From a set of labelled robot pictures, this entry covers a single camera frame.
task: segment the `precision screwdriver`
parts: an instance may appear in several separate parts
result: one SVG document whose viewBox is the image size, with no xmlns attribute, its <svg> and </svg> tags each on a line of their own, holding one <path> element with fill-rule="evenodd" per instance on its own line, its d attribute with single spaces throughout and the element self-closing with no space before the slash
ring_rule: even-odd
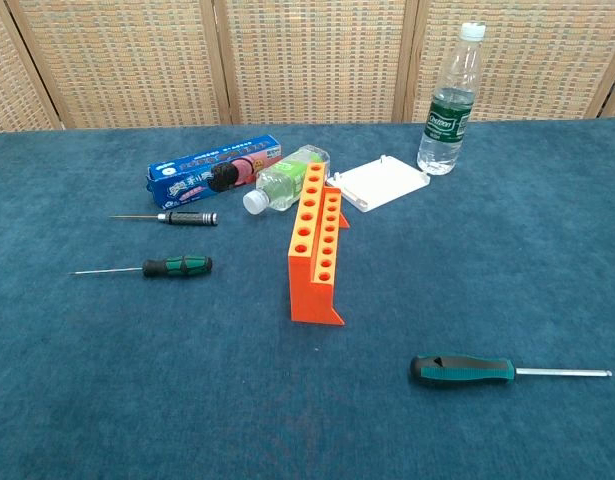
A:
<svg viewBox="0 0 615 480">
<path fill-rule="evenodd" d="M 611 377 L 609 370 L 564 370 L 557 368 L 516 368 L 506 358 L 468 355 L 417 356 L 411 361 L 413 378 L 431 383 L 514 380 L 516 375 L 556 375 L 567 377 Z"/>
<path fill-rule="evenodd" d="M 155 218 L 170 225 L 218 225 L 217 213 L 167 212 L 158 215 L 111 215 L 111 218 Z"/>
<path fill-rule="evenodd" d="M 113 268 L 109 270 L 84 270 L 71 272 L 70 275 L 86 275 L 90 273 L 134 272 L 142 270 L 146 277 L 189 277 L 211 272 L 213 263 L 210 257 L 185 255 L 183 257 L 166 258 L 165 260 L 145 260 L 142 267 Z"/>
</svg>

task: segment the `green bottle label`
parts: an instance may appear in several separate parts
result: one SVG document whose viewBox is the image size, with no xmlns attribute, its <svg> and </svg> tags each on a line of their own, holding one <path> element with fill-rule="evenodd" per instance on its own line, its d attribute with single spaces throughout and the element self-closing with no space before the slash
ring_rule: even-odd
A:
<svg viewBox="0 0 615 480">
<path fill-rule="evenodd" d="M 439 142 L 460 142 L 465 134 L 465 125 L 469 120 L 472 105 L 447 107 L 436 99 L 432 100 L 425 135 Z"/>
<path fill-rule="evenodd" d="M 311 163 L 320 163 L 322 159 L 319 155 L 312 155 L 310 159 Z M 293 193 L 294 198 L 300 195 L 300 191 L 303 189 L 303 180 L 305 178 L 305 172 L 307 171 L 307 164 L 304 162 L 292 161 L 291 159 L 280 160 L 274 163 L 270 169 L 276 170 L 284 175 L 287 175 L 293 180 Z"/>
</svg>

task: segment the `orange test tube rack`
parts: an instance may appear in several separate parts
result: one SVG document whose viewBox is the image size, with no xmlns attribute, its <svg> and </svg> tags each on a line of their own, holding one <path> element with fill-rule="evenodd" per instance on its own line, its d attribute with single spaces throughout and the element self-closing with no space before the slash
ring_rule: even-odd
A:
<svg viewBox="0 0 615 480">
<path fill-rule="evenodd" d="M 325 165 L 305 172 L 289 253 L 289 295 L 294 322 L 344 325 L 334 310 L 338 231 L 349 228 L 340 189 L 325 186 Z"/>
</svg>

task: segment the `plastic water bottle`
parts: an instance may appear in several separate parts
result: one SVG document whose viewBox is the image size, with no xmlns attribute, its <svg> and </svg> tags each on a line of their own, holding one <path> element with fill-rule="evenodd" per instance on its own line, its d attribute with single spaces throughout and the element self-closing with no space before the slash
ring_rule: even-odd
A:
<svg viewBox="0 0 615 480">
<path fill-rule="evenodd" d="M 484 36 L 485 25 L 463 23 L 458 45 L 443 63 L 418 149 L 418 166 L 426 173 L 445 175 L 456 165 L 478 94 L 480 42 Z"/>
<path fill-rule="evenodd" d="M 252 215 L 258 215 L 267 207 L 284 211 L 300 198 L 307 165 L 326 163 L 329 170 L 329 154 L 313 145 L 300 147 L 278 163 L 258 172 L 256 189 L 243 197 L 243 205 Z"/>
</svg>

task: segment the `water bottle cap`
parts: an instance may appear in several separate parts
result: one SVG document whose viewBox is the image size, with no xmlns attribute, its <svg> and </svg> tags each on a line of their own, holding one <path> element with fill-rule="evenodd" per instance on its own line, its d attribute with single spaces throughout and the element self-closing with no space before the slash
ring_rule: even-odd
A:
<svg viewBox="0 0 615 480">
<path fill-rule="evenodd" d="M 243 197 L 243 205 L 252 215 L 258 215 L 269 205 L 269 198 L 261 190 L 252 190 Z"/>
<path fill-rule="evenodd" d="M 481 23 L 463 23 L 460 28 L 460 38 L 469 42 L 480 42 L 485 36 L 487 27 Z"/>
</svg>

